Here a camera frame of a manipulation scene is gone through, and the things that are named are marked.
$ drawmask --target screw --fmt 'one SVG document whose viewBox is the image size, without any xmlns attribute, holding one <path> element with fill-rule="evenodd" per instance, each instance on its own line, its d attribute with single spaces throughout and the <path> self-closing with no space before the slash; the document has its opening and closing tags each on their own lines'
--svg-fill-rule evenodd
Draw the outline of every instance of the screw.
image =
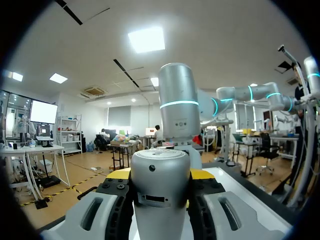
<svg viewBox="0 0 320 240">
<path fill-rule="evenodd" d="M 119 190 L 122 190 L 122 189 L 125 188 L 125 185 L 123 185 L 123 184 L 118 184 L 118 185 L 116 186 L 116 188 L 119 189 Z"/>
</svg>

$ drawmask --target metal shelving unit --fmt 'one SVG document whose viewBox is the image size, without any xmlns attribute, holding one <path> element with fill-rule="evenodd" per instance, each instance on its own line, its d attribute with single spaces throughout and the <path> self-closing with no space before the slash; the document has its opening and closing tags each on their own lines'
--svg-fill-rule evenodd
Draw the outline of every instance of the metal shelving unit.
<svg viewBox="0 0 320 240">
<path fill-rule="evenodd" d="M 76 120 L 64 119 L 62 116 L 58 116 L 58 124 L 56 125 L 56 140 L 57 144 L 64 147 L 64 154 L 81 153 L 82 154 L 82 141 L 81 141 L 81 126 L 82 126 L 82 115 L 77 115 Z M 72 131 L 58 130 L 69 127 Z M 63 141 L 63 136 L 68 136 L 68 134 L 80 134 L 79 140 L 77 141 Z"/>
</svg>

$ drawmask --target ceiling light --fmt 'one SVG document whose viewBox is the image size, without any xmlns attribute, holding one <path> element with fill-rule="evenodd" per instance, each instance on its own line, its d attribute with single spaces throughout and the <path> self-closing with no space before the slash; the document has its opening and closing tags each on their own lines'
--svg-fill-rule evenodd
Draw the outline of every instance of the ceiling light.
<svg viewBox="0 0 320 240">
<path fill-rule="evenodd" d="M 13 74 L 12 74 L 12 78 L 19 81 L 19 82 L 22 82 L 23 77 L 24 77 L 23 75 L 16 73 L 16 72 L 13 72 Z"/>
<path fill-rule="evenodd" d="M 55 73 L 52 75 L 52 77 L 49 78 L 51 81 L 54 81 L 58 84 L 62 84 L 64 81 L 66 81 L 68 78 L 59 75 L 58 73 Z"/>
<path fill-rule="evenodd" d="M 159 26 L 130 32 L 128 37 L 138 54 L 166 49 L 164 33 Z"/>
<path fill-rule="evenodd" d="M 152 77 L 152 78 L 150 78 L 150 80 L 151 80 L 151 82 L 152 82 L 154 87 L 158 87 L 159 86 L 159 78 Z"/>
</svg>

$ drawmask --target monitor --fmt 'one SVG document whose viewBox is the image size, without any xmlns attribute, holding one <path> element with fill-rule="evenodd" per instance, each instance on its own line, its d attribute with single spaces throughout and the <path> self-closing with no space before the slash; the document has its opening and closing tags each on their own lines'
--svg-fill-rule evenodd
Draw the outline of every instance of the monitor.
<svg viewBox="0 0 320 240">
<path fill-rule="evenodd" d="M 55 124 L 57 110 L 57 105 L 33 100 L 30 121 L 44 124 Z"/>
<path fill-rule="evenodd" d="M 157 129 L 155 129 L 154 127 L 147 127 L 145 129 L 145 135 L 146 136 L 153 136 L 153 135 L 155 135 L 156 131 L 157 131 Z"/>
<path fill-rule="evenodd" d="M 50 125 L 38 124 L 36 126 L 36 135 L 38 137 L 50 137 Z"/>
</svg>

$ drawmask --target hole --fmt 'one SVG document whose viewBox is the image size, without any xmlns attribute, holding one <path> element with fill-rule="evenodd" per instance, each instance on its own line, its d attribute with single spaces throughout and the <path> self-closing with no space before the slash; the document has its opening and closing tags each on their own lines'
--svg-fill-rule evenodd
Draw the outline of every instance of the hole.
<svg viewBox="0 0 320 240">
<path fill-rule="evenodd" d="M 103 201 L 102 198 L 95 198 L 92 201 L 91 206 L 90 206 L 89 210 L 87 211 L 87 213 L 85 214 L 85 216 L 82 220 L 82 223 L 81 223 L 81 227 L 84 230 L 89 231 L 91 229 L 92 223 L 95 219 L 98 208 L 100 207 L 102 201 Z"/>
<path fill-rule="evenodd" d="M 155 202 L 161 202 L 164 203 L 165 202 L 165 198 L 163 196 L 149 196 L 149 195 L 145 195 L 145 199 L 146 200 L 150 200 L 150 201 L 155 201 Z"/>
<path fill-rule="evenodd" d="M 237 215 L 233 210 L 232 206 L 228 203 L 226 198 L 219 198 L 219 202 L 225 212 L 226 218 L 229 221 L 232 231 L 236 231 L 240 228 L 240 221 L 237 221 Z"/>
<path fill-rule="evenodd" d="M 201 207 L 205 206 L 205 203 L 200 196 L 197 196 L 196 199 L 198 200 L 198 203 L 200 204 Z"/>
<path fill-rule="evenodd" d="M 111 218 L 111 227 L 114 228 L 117 225 L 118 213 L 114 212 Z"/>
<path fill-rule="evenodd" d="M 150 166 L 149 166 L 149 170 L 150 170 L 151 172 L 154 172 L 154 171 L 156 170 L 155 165 L 150 165 Z"/>
<path fill-rule="evenodd" d="M 124 199 L 125 199 L 125 197 L 121 196 L 121 197 L 118 199 L 118 201 L 116 201 L 116 206 L 117 206 L 117 207 L 120 207 L 121 204 L 122 204 L 122 201 L 123 201 Z"/>
<path fill-rule="evenodd" d="M 207 213 L 203 213 L 203 221 L 206 228 L 210 227 L 209 216 Z"/>
</svg>

